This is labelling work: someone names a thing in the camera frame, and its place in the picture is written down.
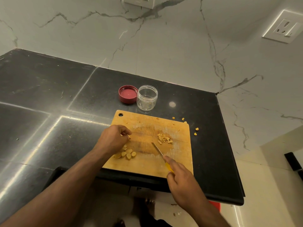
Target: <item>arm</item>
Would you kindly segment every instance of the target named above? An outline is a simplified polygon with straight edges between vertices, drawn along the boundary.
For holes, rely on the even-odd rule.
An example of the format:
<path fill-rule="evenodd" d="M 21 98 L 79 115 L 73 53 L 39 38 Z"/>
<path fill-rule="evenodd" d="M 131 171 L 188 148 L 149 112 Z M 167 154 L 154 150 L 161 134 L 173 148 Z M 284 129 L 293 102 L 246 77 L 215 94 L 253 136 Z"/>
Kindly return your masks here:
<path fill-rule="evenodd" d="M 122 125 L 105 129 L 93 150 L 0 227 L 60 227 L 69 224 L 96 174 L 125 145 L 127 135 L 131 135 L 131 131 Z"/>
<path fill-rule="evenodd" d="M 192 173 L 181 163 L 163 156 L 174 171 L 167 175 L 173 198 L 195 220 L 199 227 L 230 227 L 218 210 L 211 205 Z"/>

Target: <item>knife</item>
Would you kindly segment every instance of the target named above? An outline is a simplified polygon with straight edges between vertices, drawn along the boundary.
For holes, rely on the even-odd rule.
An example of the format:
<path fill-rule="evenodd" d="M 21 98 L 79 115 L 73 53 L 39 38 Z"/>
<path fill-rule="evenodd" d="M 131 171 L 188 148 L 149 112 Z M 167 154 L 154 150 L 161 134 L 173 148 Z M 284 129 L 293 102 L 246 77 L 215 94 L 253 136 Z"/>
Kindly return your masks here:
<path fill-rule="evenodd" d="M 151 143 L 151 144 L 156 148 L 157 152 L 161 155 L 161 157 L 162 157 L 162 159 L 163 159 L 163 154 L 162 154 L 162 152 L 159 150 L 159 148 L 157 148 L 157 146 L 156 146 L 154 143 Z M 174 172 L 174 171 L 171 169 L 170 165 L 169 165 L 167 162 L 165 162 L 165 165 L 166 165 L 166 167 L 168 168 L 169 171 Z"/>

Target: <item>clear plastic jar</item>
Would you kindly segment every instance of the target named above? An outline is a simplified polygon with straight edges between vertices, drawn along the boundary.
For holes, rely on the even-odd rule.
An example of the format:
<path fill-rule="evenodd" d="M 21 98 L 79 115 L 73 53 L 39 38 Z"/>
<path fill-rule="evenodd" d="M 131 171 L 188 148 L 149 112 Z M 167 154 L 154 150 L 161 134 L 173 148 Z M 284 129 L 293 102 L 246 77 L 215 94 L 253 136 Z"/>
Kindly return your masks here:
<path fill-rule="evenodd" d="M 154 108 L 158 98 L 158 91 L 153 86 L 143 85 L 137 94 L 137 106 L 141 110 L 149 111 Z"/>

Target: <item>marble wall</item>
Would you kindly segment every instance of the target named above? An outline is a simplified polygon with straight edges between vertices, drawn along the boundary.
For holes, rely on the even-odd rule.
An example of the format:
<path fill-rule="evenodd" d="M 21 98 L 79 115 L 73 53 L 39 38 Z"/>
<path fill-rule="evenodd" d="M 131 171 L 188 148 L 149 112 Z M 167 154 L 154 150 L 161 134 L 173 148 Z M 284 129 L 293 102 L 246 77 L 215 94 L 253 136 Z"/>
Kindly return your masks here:
<path fill-rule="evenodd" d="M 303 34 L 291 44 L 261 38 L 282 9 L 303 12 L 303 0 L 155 0 L 153 10 L 0 0 L 0 53 L 18 47 L 219 92 L 240 155 L 303 123 Z"/>

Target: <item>hand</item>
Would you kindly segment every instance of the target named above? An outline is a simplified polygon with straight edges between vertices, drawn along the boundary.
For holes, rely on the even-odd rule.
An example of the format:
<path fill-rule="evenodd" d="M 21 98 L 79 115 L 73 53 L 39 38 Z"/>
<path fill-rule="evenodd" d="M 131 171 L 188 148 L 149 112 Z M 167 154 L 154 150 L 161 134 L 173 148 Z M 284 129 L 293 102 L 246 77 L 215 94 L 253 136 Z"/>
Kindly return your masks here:
<path fill-rule="evenodd" d="M 123 125 L 112 125 L 104 129 L 93 151 L 103 152 L 112 156 L 126 144 L 131 131 Z"/>
<path fill-rule="evenodd" d="M 173 198 L 191 216 L 201 209 L 201 206 L 208 203 L 202 189 L 193 174 L 181 163 L 168 156 L 163 159 L 170 164 L 173 172 L 167 175 L 167 182 Z"/>

